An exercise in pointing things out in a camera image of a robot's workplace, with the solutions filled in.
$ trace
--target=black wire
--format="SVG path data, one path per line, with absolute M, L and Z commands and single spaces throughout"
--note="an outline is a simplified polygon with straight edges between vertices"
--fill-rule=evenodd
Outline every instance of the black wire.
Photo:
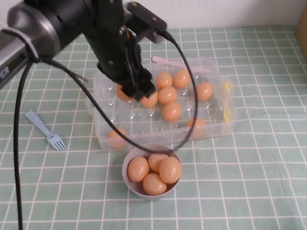
M 54 66 L 56 68 L 59 68 L 66 72 L 83 90 L 83 92 L 86 94 L 86 96 L 90 99 L 92 104 L 95 106 L 95 108 L 99 111 L 100 115 L 105 119 L 105 121 L 110 125 L 110 127 L 119 135 L 121 136 L 124 140 L 126 140 L 128 143 L 131 145 L 142 149 L 143 151 L 150 152 L 150 153 L 169 153 L 172 151 L 176 151 L 177 149 L 181 148 L 190 138 L 192 131 L 195 127 L 195 122 L 197 118 L 197 113 L 198 113 L 198 97 L 197 97 L 197 89 L 196 89 L 196 83 L 193 78 L 192 71 L 189 67 L 188 61 L 186 60 L 180 46 L 177 44 L 175 39 L 172 37 L 172 35 L 169 32 L 164 32 L 162 36 L 166 39 L 169 40 L 171 43 L 175 45 L 177 48 L 178 52 L 180 53 L 187 69 L 191 77 L 191 82 L 194 90 L 194 97 L 195 97 L 195 111 L 194 111 L 194 116 L 193 116 L 193 124 L 188 132 L 188 134 L 185 136 L 185 138 L 172 150 L 163 150 L 163 151 L 156 151 L 153 149 L 148 149 L 145 148 L 134 141 L 130 140 L 128 137 L 123 135 L 115 125 L 110 121 L 110 119 L 107 117 L 107 115 L 102 111 L 100 108 L 99 104 L 97 101 L 93 98 L 91 93 L 87 90 L 87 88 L 82 84 L 82 82 L 79 80 L 79 78 L 82 78 L 79 74 L 74 73 L 67 69 L 64 65 L 58 63 L 55 60 L 52 60 L 47 57 L 40 57 L 40 62 L 46 63 L 48 65 Z M 19 115 L 20 115 L 20 107 L 21 107 L 21 101 L 22 101 L 22 95 L 23 95 L 23 89 L 24 89 L 24 84 L 26 77 L 30 71 L 31 66 L 33 65 L 32 61 L 29 61 L 20 80 L 18 91 L 17 91 L 17 98 L 16 98 L 16 105 L 15 105 L 15 114 L 14 114 L 14 127 L 13 127 L 13 145 L 14 145 L 14 173 L 15 173 L 15 184 L 16 184 L 16 197 L 17 197 L 17 213 L 18 213 L 18 226 L 19 230 L 23 230 L 23 214 L 22 214 L 22 200 L 21 200 L 21 186 L 20 186 L 20 175 L 19 175 L 19 157 L 18 157 L 18 126 L 19 126 Z
M 98 110 L 98 112 L 100 113 L 100 115 L 105 119 L 105 121 L 108 123 L 108 125 L 118 134 L 120 135 L 125 141 L 127 141 L 128 143 L 130 143 L 131 145 L 142 149 L 143 151 L 146 152 L 150 152 L 150 153 L 169 153 L 172 151 L 176 151 L 177 149 L 181 148 L 190 138 L 191 133 L 193 131 L 193 128 L 195 126 L 195 121 L 197 118 L 197 112 L 198 112 L 198 98 L 197 98 L 197 89 L 196 89 L 196 83 L 194 81 L 193 75 L 192 75 L 192 71 L 189 67 L 189 64 L 184 56 L 184 54 L 182 53 L 180 46 L 177 44 L 177 42 L 172 39 L 169 38 L 169 40 L 176 46 L 176 48 L 178 49 L 179 53 L 181 54 L 188 72 L 190 74 L 191 77 L 191 81 L 192 81 L 192 85 L 193 85 L 193 89 L 194 89 L 194 96 L 195 96 L 195 111 L 194 111 L 194 116 L 193 116 L 193 124 L 188 132 L 188 134 L 185 136 L 185 138 L 176 146 L 174 147 L 172 150 L 153 150 L 153 149 L 148 149 L 145 148 L 141 145 L 139 145 L 138 143 L 135 143 L 134 141 L 132 141 L 131 139 L 129 139 L 128 137 L 126 137 L 125 135 L 123 135 L 117 128 L 116 126 L 110 121 L 110 119 L 107 117 L 107 115 L 103 112 L 103 110 L 100 108 L 99 104 L 97 103 L 97 101 L 93 98 L 93 96 L 91 95 L 91 93 L 87 90 L 87 88 L 82 84 L 82 82 L 76 77 L 76 74 L 73 73 L 72 71 L 70 71 L 69 69 L 67 69 L 65 66 L 63 66 L 62 64 L 56 62 L 55 60 L 49 59 L 49 58 L 41 58 L 42 62 L 49 64 L 51 66 L 54 66 L 56 68 L 62 69 L 63 71 L 65 71 L 79 86 L 80 88 L 83 90 L 83 92 L 86 94 L 86 96 L 90 99 L 90 101 L 92 102 L 92 104 L 95 106 L 95 108 Z
M 14 149 L 13 151 L 14 151 L 14 173 L 15 173 L 15 184 L 16 184 L 16 198 L 17 198 L 17 213 L 18 213 L 19 230 L 23 230 L 23 209 L 22 209 L 22 202 L 21 202 L 19 156 L 18 156 L 19 113 L 20 113 L 21 100 L 23 96 L 25 80 L 28 76 L 28 73 L 32 65 L 33 65 L 32 61 L 28 62 L 21 76 L 19 86 L 18 86 L 18 91 L 17 91 L 15 114 L 14 114 L 14 128 L 13 128 L 13 148 Z

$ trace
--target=brown egg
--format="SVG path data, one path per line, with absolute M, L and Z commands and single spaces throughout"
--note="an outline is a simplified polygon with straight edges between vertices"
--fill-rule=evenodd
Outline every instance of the brown egg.
M 136 157 L 128 166 L 128 176 L 134 182 L 141 182 L 149 173 L 149 165 L 144 157 Z
M 177 88 L 184 88 L 187 87 L 191 82 L 191 77 L 189 72 L 186 69 L 179 70 L 174 75 L 174 85 Z
M 168 157 L 161 162 L 159 173 L 165 183 L 172 184 L 181 177 L 182 167 L 178 159 Z
M 165 87 L 160 90 L 158 99 L 161 104 L 174 102 L 177 98 L 177 90 L 174 87 Z
M 158 101 L 158 92 L 154 92 L 149 98 L 143 97 L 141 103 L 144 107 L 153 107 Z
M 128 102 L 130 100 L 132 100 L 131 97 L 128 97 L 126 94 L 123 93 L 123 91 L 121 90 L 123 87 L 121 85 L 117 85 L 116 87 L 116 95 L 119 99 L 121 99 L 122 101 Z
M 154 153 L 154 154 L 151 154 L 149 156 L 149 159 L 148 159 L 149 167 L 155 173 L 159 173 L 159 168 L 160 168 L 161 161 L 164 160 L 165 158 L 168 158 L 168 155 L 165 154 L 165 153 L 161 153 L 161 154 Z
M 187 127 L 191 127 L 191 126 L 192 126 L 193 120 L 194 120 L 194 119 L 192 118 L 192 119 L 190 119 L 190 120 L 188 121 Z M 194 138 L 200 138 L 200 137 L 204 136 L 204 134 L 205 134 L 205 132 L 206 132 L 205 128 L 197 128 L 197 127 L 199 127 L 199 126 L 204 126 L 204 125 L 206 125 L 205 120 L 202 119 L 202 118 L 197 117 L 197 118 L 196 118 L 196 122 L 195 122 L 195 126 L 194 126 L 194 130 L 193 130 L 193 132 L 192 132 L 192 137 L 194 137 Z
M 163 108 L 164 120 L 176 121 L 180 118 L 181 112 L 181 105 L 178 102 L 171 102 Z
M 157 76 L 157 85 L 160 89 L 170 87 L 173 84 L 172 76 L 168 72 L 159 73 Z
M 126 132 L 124 129 L 122 128 L 117 128 L 122 134 L 126 135 Z M 109 144 L 112 148 L 115 149 L 120 149 L 122 148 L 125 144 L 126 141 L 120 136 L 118 135 L 114 130 L 111 130 L 107 136 L 108 138 L 113 138 L 113 140 L 109 141 Z
M 148 174 L 143 181 L 143 187 L 147 195 L 157 196 L 166 192 L 167 185 L 158 174 Z
M 209 82 L 203 82 L 197 86 L 197 96 L 199 100 L 206 101 L 213 94 L 213 86 Z
M 194 121 L 194 119 L 193 119 L 193 118 L 192 118 L 192 119 L 190 119 L 190 120 L 188 121 L 187 126 L 188 126 L 188 127 L 191 127 L 191 126 L 192 126 L 192 124 L 193 124 L 193 121 Z M 196 118 L 196 121 L 195 121 L 195 126 L 204 126 L 205 124 L 206 124 L 206 122 L 205 122 L 205 120 L 204 120 L 204 119 L 199 118 L 199 117 L 197 117 L 197 118 Z

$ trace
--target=clear plastic container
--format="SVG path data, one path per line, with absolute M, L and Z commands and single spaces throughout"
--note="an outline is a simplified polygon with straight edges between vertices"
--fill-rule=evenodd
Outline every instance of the clear plastic container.
M 208 101 L 199 101 L 198 117 L 206 121 L 193 131 L 192 139 L 204 139 L 226 135 L 231 132 L 236 120 L 235 107 L 231 102 L 232 84 L 222 79 L 216 64 L 207 58 L 188 59 L 197 84 L 208 81 L 214 87 L 213 96 Z M 181 70 L 161 63 L 150 63 L 145 67 L 153 75 L 153 83 L 160 72 L 167 71 L 172 76 Z M 94 75 L 94 98 L 116 127 L 124 129 L 127 136 L 138 144 L 169 144 L 182 141 L 190 129 L 187 122 L 193 118 L 195 109 L 192 84 L 184 89 L 177 89 L 177 102 L 182 106 L 179 120 L 168 122 L 163 119 L 163 105 L 159 102 L 153 108 L 145 108 L 141 103 L 131 100 L 123 102 L 116 96 L 116 84 L 101 72 Z M 122 145 L 118 140 L 108 138 L 112 129 L 99 112 L 94 109 L 89 99 L 85 104 L 89 113 L 94 115 L 95 133 L 103 150 L 131 150 L 130 144 Z

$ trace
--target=white wall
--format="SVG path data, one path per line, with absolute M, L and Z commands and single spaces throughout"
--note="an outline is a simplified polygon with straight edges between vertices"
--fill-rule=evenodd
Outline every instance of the white wall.
M 20 0 L 0 1 L 1 24 L 6 21 L 7 10 Z M 163 18 L 172 28 L 296 25 L 306 3 L 306 0 L 137 1 Z

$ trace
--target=grid pattern mat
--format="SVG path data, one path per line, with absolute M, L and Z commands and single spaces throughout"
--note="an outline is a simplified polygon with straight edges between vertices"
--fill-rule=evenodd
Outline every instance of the grid pattern mat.
M 307 229 L 307 65 L 293 27 L 171 30 L 188 58 L 208 57 L 234 83 L 238 113 L 225 137 L 190 142 L 178 155 L 182 180 L 167 198 L 128 191 L 123 153 L 102 152 L 78 86 L 59 70 L 30 72 L 22 112 L 38 112 L 68 150 L 55 152 L 21 115 L 20 170 L 29 230 Z M 170 43 L 141 43 L 179 58 Z M 84 37 L 57 56 L 86 77 L 96 59 Z M 0 229 L 17 229 L 12 163 L 16 77 L 0 91 Z M 86 84 L 93 90 L 92 81 Z

